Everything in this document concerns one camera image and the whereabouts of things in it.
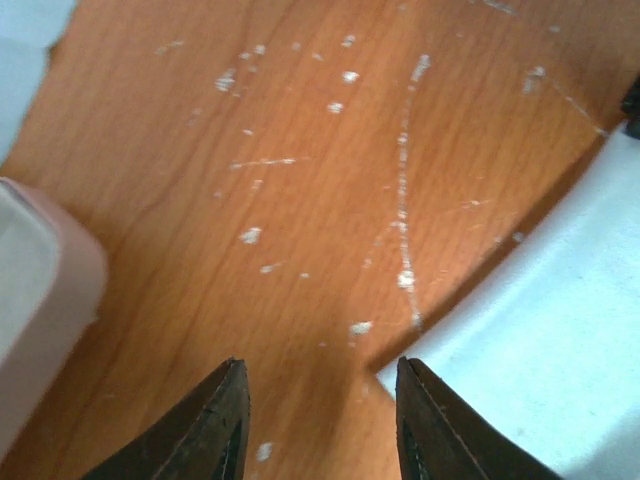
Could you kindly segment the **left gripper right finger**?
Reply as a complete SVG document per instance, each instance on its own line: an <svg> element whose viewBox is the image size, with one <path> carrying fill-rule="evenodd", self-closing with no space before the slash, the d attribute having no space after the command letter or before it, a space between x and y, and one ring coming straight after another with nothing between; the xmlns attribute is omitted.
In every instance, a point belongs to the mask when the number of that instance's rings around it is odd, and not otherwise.
<svg viewBox="0 0 640 480"><path fill-rule="evenodd" d="M416 358L396 378L397 451L403 479L557 479L494 429Z"/></svg>

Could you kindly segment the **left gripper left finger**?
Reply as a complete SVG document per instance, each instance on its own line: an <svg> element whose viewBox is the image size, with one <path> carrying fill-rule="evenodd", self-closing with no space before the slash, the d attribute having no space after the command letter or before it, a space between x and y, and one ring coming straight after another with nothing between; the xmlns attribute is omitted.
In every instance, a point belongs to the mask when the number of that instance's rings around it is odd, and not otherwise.
<svg viewBox="0 0 640 480"><path fill-rule="evenodd" d="M242 479L249 437L246 364L229 358L86 479Z"/></svg>

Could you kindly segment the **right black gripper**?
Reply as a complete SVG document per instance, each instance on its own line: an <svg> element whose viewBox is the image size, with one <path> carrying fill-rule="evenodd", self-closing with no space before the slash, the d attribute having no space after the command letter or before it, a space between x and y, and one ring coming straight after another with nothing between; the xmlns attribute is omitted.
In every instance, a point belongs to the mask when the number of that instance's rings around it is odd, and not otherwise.
<svg viewBox="0 0 640 480"><path fill-rule="evenodd" d="M621 101L621 111L628 117L638 114L640 105L640 76L637 76Z"/></svg>

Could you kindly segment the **pink glasses case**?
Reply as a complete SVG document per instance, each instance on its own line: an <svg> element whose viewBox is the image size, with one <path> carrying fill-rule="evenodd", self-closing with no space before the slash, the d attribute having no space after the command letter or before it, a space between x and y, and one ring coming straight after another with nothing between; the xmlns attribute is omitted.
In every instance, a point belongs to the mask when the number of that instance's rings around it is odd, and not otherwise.
<svg viewBox="0 0 640 480"><path fill-rule="evenodd" d="M1 180L1 437L16 437L94 321L100 244L42 192Z"/></svg>

